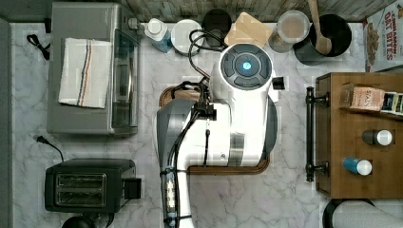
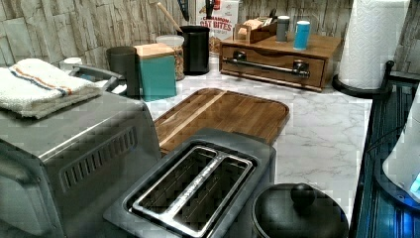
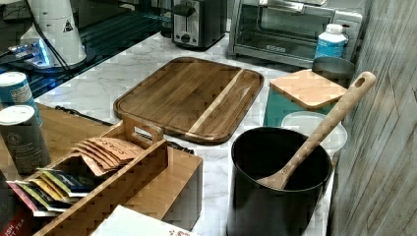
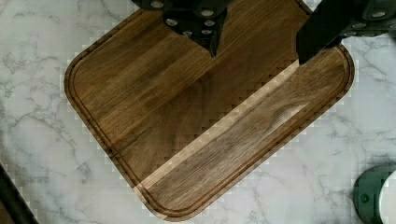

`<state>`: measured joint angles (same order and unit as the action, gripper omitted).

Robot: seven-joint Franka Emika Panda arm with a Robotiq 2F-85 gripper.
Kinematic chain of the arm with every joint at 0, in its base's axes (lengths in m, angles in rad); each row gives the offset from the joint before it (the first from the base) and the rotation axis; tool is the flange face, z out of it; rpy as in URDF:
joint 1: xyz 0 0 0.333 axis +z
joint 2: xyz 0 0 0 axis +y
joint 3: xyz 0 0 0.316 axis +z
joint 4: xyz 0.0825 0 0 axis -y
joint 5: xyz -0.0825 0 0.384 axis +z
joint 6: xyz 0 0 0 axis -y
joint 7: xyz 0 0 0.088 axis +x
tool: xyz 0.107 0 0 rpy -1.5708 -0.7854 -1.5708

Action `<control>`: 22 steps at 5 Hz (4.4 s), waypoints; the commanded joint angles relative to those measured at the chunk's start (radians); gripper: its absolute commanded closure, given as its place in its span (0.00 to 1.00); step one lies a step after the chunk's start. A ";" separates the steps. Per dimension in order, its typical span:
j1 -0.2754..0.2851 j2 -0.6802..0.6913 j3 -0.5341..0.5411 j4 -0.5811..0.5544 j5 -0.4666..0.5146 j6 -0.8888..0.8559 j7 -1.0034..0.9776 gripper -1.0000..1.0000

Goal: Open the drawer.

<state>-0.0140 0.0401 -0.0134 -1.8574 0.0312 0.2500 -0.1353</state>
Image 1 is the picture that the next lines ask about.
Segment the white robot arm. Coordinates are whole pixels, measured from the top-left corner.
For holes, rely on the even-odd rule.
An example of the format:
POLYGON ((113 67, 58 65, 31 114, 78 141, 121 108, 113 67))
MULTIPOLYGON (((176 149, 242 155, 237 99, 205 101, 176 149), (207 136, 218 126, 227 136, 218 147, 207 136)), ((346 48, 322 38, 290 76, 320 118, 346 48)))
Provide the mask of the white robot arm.
POLYGON ((276 77, 265 50, 252 44, 227 47, 199 99, 174 99, 155 116, 164 228, 194 228, 187 184, 191 166, 256 167, 277 139, 276 77))

